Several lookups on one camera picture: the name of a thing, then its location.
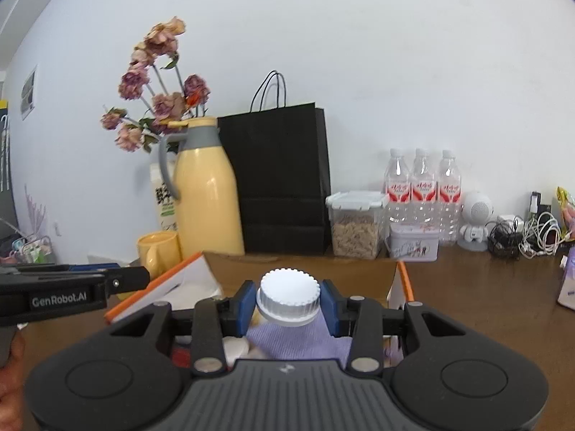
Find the red and white label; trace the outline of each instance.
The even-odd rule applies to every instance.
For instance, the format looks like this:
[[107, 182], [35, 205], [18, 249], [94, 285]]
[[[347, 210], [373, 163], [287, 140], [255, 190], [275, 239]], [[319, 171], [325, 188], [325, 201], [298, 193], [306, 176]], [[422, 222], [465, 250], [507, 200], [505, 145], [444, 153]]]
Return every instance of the red and white label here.
[[458, 184], [439, 185], [439, 200], [441, 202], [459, 202], [461, 186]]
[[409, 190], [411, 186], [404, 181], [389, 181], [385, 185], [385, 192], [389, 194], [389, 200], [393, 202], [409, 202]]
[[411, 184], [411, 200], [415, 202], [435, 201], [436, 181], [419, 180]]

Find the yellow thermos jug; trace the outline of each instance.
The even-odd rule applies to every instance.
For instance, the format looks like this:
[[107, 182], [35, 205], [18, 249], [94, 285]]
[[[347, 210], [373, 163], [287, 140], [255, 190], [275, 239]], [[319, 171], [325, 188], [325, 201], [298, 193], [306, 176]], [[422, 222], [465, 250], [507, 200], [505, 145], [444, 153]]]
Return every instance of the yellow thermos jug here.
[[[162, 137], [159, 147], [162, 179], [175, 200], [182, 256], [198, 251], [244, 254], [236, 177], [221, 146], [217, 118], [204, 116], [169, 126], [188, 127], [185, 133]], [[174, 181], [167, 168], [170, 142], [179, 142]]]

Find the flower bouquet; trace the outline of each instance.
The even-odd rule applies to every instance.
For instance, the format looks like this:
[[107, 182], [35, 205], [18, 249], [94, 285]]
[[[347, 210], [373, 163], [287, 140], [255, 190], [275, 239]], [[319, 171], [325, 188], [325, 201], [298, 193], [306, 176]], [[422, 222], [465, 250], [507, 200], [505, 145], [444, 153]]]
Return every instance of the flower bouquet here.
[[[100, 120], [107, 130], [115, 130], [120, 126], [116, 144], [121, 149], [134, 152], [143, 148], [149, 153], [151, 145], [156, 144], [163, 134], [179, 131], [169, 127], [171, 121], [205, 115], [210, 89], [197, 74], [183, 81], [178, 68], [176, 37], [185, 31], [184, 22], [174, 17], [167, 23], [156, 24], [144, 40], [134, 47], [128, 71], [122, 76], [118, 92], [125, 100], [140, 99], [147, 110], [142, 118], [136, 120], [124, 108], [104, 107], [105, 114]], [[178, 78], [179, 90], [176, 92], [169, 93], [156, 65], [162, 56], [168, 56], [170, 61], [160, 69], [174, 70]], [[150, 71], [157, 77], [161, 93], [153, 90]], [[150, 95], [150, 101], [144, 97], [144, 88]], [[176, 151], [177, 144], [170, 145], [170, 148]]]

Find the brown wooden table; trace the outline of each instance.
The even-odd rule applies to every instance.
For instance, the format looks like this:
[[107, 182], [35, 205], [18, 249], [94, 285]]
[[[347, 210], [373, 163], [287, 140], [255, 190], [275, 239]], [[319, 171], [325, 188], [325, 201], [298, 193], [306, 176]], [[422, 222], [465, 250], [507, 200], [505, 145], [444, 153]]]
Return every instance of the brown wooden table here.
[[[408, 264], [417, 299], [535, 361], [550, 397], [538, 431], [575, 429], [575, 311], [556, 304], [560, 258], [507, 262], [441, 248], [436, 263]], [[45, 321], [25, 331], [27, 371], [104, 326], [102, 312]], [[25, 431], [38, 428], [27, 412]]]

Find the water bottle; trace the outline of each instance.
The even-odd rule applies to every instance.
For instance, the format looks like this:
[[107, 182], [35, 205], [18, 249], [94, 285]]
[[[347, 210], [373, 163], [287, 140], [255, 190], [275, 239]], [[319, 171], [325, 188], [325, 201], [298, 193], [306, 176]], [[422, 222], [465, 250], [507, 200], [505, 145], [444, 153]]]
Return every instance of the water bottle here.
[[386, 236], [389, 234], [389, 224], [407, 221], [410, 195], [409, 178], [409, 169], [403, 159], [402, 152], [399, 149], [392, 149], [391, 158], [385, 171], [385, 188], [383, 190], [384, 193], [389, 194], [384, 226]]
[[426, 150], [415, 150], [411, 175], [411, 215], [414, 223], [433, 224], [435, 217], [437, 180], [428, 160]]
[[455, 155], [443, 151], [438, 173], [439, 243], [451, 246], [457, 241], [459, 214], [461, 213], [461, 174], [455, 164]]

